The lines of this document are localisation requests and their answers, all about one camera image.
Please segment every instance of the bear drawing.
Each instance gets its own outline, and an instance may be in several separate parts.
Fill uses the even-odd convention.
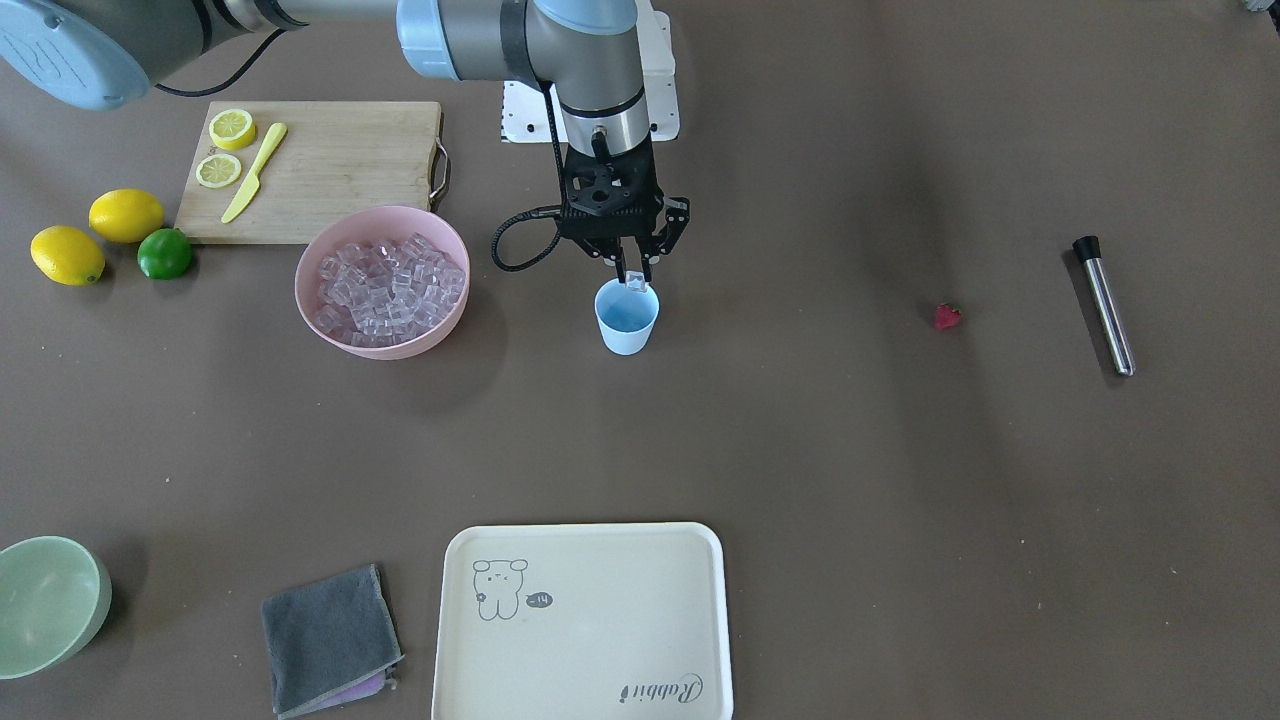
[[[471,569],[476,571],[472,584],[481,620],[511,620],[516,616],[526,568],[527,560],[476,560],[471,564]]]

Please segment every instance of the blue cup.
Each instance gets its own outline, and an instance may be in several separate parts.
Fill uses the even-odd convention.
[[[658,319],[658,293],[643,277],[639,282],[609,281],[595,293],[595,319],[605,347],[618,355],[635,355],[649,341]]]

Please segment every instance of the towel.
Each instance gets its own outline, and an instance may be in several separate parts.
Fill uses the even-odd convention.
[[[374,565],[266,598],[262,632],[280,720],[376,694],[404,657]]]

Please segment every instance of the yellow knife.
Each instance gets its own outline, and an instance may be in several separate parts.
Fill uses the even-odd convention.
[[[236,197],[232,199],[232,204],[223,213],[223,222],[229,223],[234,220],[244,208],[253,200],[257,195],[257,188],[262,186],[261,181],[257,179],[257,174],[262,172],[262,167],[266,161],[271,159],[271,152],[280,146],[280,141],[284,140],[284,133],[289,132],[289,128],[284,123],[273,123],[266,131],[266,137],[262,140],[262,147],[257,151],[257,158],[253,158],[253,164],[250,167],[248,173],[244,179],[241,181],[239,190],[236,191]]]

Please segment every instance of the lemon slice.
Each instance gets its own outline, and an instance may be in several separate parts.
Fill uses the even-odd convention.
[[[209,120],[209,137],[214,140],[214,145],[223,150],[247,147],[257,137],[253,115],[239,108],[223,110],[214,115],[212,120]]]
[[[219,152],[196,165],[196,182],[214,190],[227,187],[239,177],[241,161],[234,155]]]

